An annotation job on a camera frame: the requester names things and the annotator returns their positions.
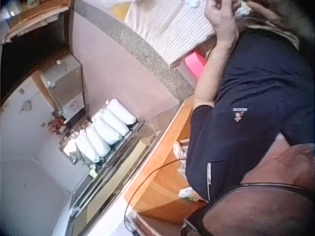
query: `shirt sleeve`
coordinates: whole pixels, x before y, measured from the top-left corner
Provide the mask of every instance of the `shirt sleeve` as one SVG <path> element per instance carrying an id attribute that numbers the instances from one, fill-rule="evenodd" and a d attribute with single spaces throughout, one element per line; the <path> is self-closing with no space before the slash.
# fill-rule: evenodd
<path id="1" fill-rule="evenodd" d="M 200 132 L 204 126 L 204 123 L 209 120 L 209 114 L 213 107 L 203 105 L 197 107 L 191 115 L 190 118 L 190 137 L 189 137 L 189 148 L 187 153 L 187 159 L 189 162 L 189 157 L 194 153 L 194 148 L 196 146 L 197 140 L 199 138 Z"/>

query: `striped fabric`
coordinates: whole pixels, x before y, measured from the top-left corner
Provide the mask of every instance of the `striped fabric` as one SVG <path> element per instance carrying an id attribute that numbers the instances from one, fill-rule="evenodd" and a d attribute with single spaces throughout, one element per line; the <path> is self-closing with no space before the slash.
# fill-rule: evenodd
<path id="1" fill-rule="evenodd" d="M 148 42 L 169 65 L 176 64 L 215 34 L 204 16 L 206 1 L 191 8 L 183 0 L 139 0 L 130 6 L 125 23 Z M 243 2 L 236 19 L 250 13 Z"/>

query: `wire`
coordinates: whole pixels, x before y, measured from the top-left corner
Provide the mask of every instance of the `wire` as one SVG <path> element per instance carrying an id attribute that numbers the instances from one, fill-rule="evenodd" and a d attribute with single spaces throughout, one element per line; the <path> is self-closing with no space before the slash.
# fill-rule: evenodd
<path id="1" fill-rule="evenodd" d="M 158 170 L 160 170 L 160 169 L 162 169 L 162 168 L 164 168 L 164 167 L 166 167 L 166 166 L 169 166 L 169 165 L 171 165 L 171 164 L 173 164 L 173 163 L 175 163 L 175 162 L 184 161 L 184 160 L 186 160 L 186 158 L 177 159 L 177 160 L 171 161 L 171 162 L 169 162 L 169 163 L 166 163 L 166 164 L 164 164 L 164 165 L 162 165 L 162 166 L 156 168 L 156 169 L 153 170 L 153 171 L 144 179 L 144 181 L 142 181 L 142 183 L 137 187 L 137 189 L 134 191 L 133 195 L 131 196 L 130 200 L 128 201 L 127 206 L 126 206 L 126 209 L 125 209 L 125 212 L 124 212 L 124 225 L 125 225 L 125 228 L 126 228 L 129 232 L 131 232 L 131 233 L 133 233 L 133 234 L 136 233 L 136 230 L 132 229 L 132 227 L 130 226 L 129 220 L 127 219 L 127 210 L 128 210 L 128 207 L 130 206 L 130 203 L 131 203 L 132 199 L 134 198 L 134 196 L 135 196 L 136 193 L 138 192 L 138 190 L 142 187 L 142 185 L 150 178 L 150 176 L 151 176 L 154 172 L 156 172 L 156 171 L 158 171 Z"/>

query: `man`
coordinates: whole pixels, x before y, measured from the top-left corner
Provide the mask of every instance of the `man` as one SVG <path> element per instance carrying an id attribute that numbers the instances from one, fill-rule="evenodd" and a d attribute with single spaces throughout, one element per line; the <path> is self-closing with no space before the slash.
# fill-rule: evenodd
<path id="1" fill-rule="evenodd" d="M 238 6 L 208 0 L 205 10 L 217 44 L 194 93 L 186 176 L 208 201 L 240 184 L 278 134 L 290 146 L 314 143 L 309 65 L 278 34 L 247 29 L 239 36 Z"/>
<path id="2" fill-rule="evenodd" d="M 182 233 L 303 235 L 314 216 L 313 74 L 286 38 L 261 29 L 239 36 L 237 7 L 207 2 L 217 45 L 194 93 L 186 175 L 210 203 Z M 265 156 L 278 134 L 297 146 Z"/>

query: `yellow object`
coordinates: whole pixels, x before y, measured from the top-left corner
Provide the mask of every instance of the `yellow object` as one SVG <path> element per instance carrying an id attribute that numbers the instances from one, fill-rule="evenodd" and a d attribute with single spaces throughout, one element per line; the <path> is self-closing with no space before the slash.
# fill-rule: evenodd
<path id="1" fill-rule="evenodd" d="M 119 3 L 116 4 L 111 8 L 111 12 L 114 14 L 114 16 L 120 20 L 120 21 L 125 21 L 126 15 L 129 11 L 131 2 L 125 2 L 125 3 Z"/>

